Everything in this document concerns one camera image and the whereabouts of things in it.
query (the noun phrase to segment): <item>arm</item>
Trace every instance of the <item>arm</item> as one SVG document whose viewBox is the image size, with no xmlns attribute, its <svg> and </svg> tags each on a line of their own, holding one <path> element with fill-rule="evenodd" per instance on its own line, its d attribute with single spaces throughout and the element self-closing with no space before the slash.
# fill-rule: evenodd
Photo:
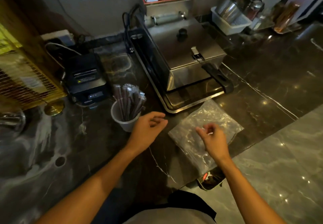
<svg viewBox="0 0 323 224">
<path fill-rule="evenodd" d="M 127 145 L 106 166 L 63 198 L 37 224 L 89 224 L 130 162 L 146 150 L 166 127 L 165 114 L 151 112 L 139 117 Z"/>
<path fill-rule="evenodd" d="M 232 161 L 225 134 L 216 124 L 207 124 L 196 132 L 204 141 L 205 148 L 222 169 L 232 195 L 246 224 L 285 224 L 282 218 L 260 197 Z"/>
</svg>

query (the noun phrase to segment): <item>bundle of straws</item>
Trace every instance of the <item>bundle of straws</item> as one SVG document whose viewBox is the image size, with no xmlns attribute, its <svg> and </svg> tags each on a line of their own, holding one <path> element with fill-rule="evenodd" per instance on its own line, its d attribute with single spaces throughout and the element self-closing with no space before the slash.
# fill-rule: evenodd
<svg viewBox="0 0 323 224">
<path fill-rule="evenodd" d="M 113 96 L 119 104 L 123 122 L 133 120 L 143 109 L 147 98 L 138 86 L 113 85 Z"/>
</svg>

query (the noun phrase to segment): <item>metal tray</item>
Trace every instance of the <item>metal tray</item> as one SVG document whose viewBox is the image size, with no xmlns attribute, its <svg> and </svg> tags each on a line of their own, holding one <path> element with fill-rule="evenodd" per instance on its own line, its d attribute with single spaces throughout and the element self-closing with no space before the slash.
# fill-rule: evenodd
<svg viewBox="0 0 323 224">
<path fill-rule="evenodd" d="M 142 38 L 143 30 L 137 29 L 131 36 L 135 54 L 139 59 L 148 79 L 157 93 L 163 107 L 168 113 L 178 113 L 208 99 L 224 94 L 223 88 L 212 78 L 166 92 L 150 63 L 147 44 Z"/>
</svg>

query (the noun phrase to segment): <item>dark pants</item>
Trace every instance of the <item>dark pants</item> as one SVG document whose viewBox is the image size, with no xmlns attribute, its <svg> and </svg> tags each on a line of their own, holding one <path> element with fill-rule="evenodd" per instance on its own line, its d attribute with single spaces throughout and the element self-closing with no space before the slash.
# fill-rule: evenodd
<svg viewBox="0 0 323 224">
<path fill-rule="evenodd" d="M 139 212 L 142 212 L 143 210 L 161 209 L 168 207 L 199 210 L 200 212 L 209 215 L 213 220 L 216 217 L 216 212 L 210 206 L 208 206 L 208 204 L 204 202 L 204 200 L 201 199 L 199 196 L 197 196 L 194 193 L 177 190 L 168 197 L 167 204 L 147 205 L 131 208 L 126 213 L 126 215 L 124 215 L 124 218 L 120 220 L 120 223 L 127 221 L 128 219 L 138 214 Z"/>
</svg>

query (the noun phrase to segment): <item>gold round base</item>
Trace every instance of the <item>gold round base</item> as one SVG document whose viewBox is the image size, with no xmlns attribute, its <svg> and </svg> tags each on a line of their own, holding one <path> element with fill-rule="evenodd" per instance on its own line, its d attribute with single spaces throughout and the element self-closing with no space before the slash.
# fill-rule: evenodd
<svg viewBox="0 0 323 224">
<path fill-rule="evenodd" d="M 48 116 L 55 116 L 62 112 L 64 109 L 64 101 L 63 100 L 55 100 L 53 102 L 49 102 L 46 104 L 44 108 L 44 112 Z"/>
</svg>

